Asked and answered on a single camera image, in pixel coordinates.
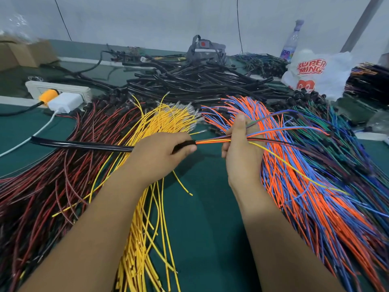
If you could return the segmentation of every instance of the power strip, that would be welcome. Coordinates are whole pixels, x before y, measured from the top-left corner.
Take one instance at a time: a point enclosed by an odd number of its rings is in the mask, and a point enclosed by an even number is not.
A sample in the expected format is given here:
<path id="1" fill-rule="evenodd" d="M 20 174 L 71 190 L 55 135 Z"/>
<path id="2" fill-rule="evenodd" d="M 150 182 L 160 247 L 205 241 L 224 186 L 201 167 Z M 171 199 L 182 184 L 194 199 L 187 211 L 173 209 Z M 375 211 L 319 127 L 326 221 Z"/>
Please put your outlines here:
<path id="1" fill-rule="evenodd" d="M 39 96 L 48 89 L 55 89 L 59 93 L 70 92 L 81 94 L 86 103 L 92 102 L 92 91 L 89 87 L 65 85 L 57 83 L 47 83 L 39 81 L 27 81 L 26 87 L 32 98 L 38 99 Z"/>

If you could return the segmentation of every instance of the bottle label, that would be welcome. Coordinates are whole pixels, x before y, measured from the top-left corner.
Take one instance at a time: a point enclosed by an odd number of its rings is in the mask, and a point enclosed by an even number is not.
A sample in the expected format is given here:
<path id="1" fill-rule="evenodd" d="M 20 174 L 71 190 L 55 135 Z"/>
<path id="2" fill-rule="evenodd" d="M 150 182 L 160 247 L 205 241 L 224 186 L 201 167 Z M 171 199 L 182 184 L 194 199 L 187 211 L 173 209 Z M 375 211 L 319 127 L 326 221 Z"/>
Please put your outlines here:
<path id="1" fill-rule="evenodd" d="M 291 61 L 294 51 L 296 49 L 294 47 L 285 47 L 282 52 L 280 58 L 285 59 L 286 61 Z"/>

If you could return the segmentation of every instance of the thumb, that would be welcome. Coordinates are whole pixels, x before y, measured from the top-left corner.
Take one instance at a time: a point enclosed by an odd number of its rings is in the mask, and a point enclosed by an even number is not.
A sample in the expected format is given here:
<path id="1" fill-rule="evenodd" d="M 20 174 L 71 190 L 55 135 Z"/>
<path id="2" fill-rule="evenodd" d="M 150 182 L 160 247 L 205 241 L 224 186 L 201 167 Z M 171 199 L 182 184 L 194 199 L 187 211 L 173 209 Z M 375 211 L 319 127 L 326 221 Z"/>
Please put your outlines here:
<path id="1" fill-rule="evenodd" d="M 247 142 L 246 139 L 246 117 L 244 114 L 237 114 L 232 126 L 231 145 L 233 143 Z"/>
<path id="2" fill-rule="evenodd" d="M 174 160 L 178 163 L 180 163 L 183 159 L 185 159 L 187 156 L 189 156 L 192 152 L 197 150 L 196 145 L 190 145 L 190 146 L 185 146 L 182 149 L 180 149 L 178 152 L 172 155 Z"/>

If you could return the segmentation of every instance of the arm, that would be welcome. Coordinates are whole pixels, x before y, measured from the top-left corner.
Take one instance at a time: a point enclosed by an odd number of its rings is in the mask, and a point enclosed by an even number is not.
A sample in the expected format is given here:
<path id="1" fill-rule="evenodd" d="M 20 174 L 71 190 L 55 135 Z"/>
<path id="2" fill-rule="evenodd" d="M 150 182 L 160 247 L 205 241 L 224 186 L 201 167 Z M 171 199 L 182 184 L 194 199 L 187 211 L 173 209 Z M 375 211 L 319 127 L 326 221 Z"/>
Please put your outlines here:
<path id="1" fill-rule="evenodd" d="M 243 115 L 227 133 L 232 133 L 231 143 L 223 145 L 222 157 L 226 158 L 228 182 L 239 204 L 262 290 L 343 292 L 261 184 L 263 151 L 247 142 Z"/>
<path id="2" fill-rule="evenodd" d="M 142 139 L 20 291 L 111 291 L 139 198 L 196 150 L 187 146 L 171 154 L 176 144 L 190 139 L 181 132 Z"/>

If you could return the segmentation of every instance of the plastic bag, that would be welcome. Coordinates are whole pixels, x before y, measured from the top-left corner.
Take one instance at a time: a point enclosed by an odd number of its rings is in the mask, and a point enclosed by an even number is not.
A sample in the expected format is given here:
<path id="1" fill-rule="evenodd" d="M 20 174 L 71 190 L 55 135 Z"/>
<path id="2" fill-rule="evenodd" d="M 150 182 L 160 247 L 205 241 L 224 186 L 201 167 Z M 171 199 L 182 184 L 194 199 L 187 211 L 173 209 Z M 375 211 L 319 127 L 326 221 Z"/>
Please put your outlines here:
<path id="1" fill-rule="evenodd" d="M 20 14 L 6 17 L 2 24 L 4 28 L 0 29 L 0 35 L 9 36 L 17 42 L 25 44 L 32 44 L 39 41 L 26 19 Z"/>
<path id="2" fill-rule="evenodd" d="M 372 127 L 372 131 L 375 133 L 389 135 L 389 112 L 379 110 L 371 117 L 366 126 Z"/>
<path id="3" fill-rule="evenodd" d="M 327 100 L 343 96 L 346 81 L 353 68 L 349 52 L 315 54 L 311 50 L 295 53 L 281 82 L 293 89 L 305 88 L 326 94 Z"/>

